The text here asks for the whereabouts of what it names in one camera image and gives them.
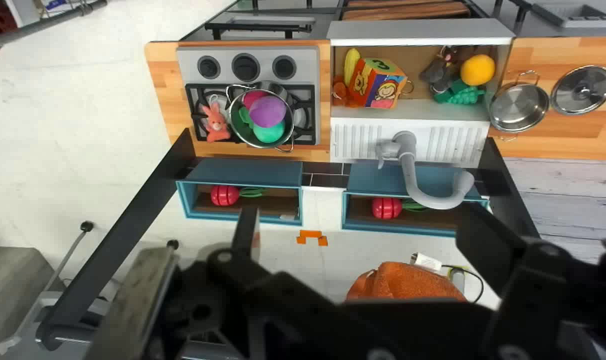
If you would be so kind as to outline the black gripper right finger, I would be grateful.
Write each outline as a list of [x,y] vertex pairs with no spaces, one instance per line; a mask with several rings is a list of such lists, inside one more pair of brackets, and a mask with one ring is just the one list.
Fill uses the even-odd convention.
[[479,203],[464,206],[458,250],[501,297],[483,333],[483,356],[594,360],[587,343],[606,349],[606,252],[588,263],[516,234]]

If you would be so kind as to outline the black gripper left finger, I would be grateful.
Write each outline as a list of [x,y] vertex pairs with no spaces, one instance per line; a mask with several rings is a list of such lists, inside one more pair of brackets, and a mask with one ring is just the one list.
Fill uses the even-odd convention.
[[329,310],[288,272],[216,250],[172,275],[160,310],[162,360],[331,360]]

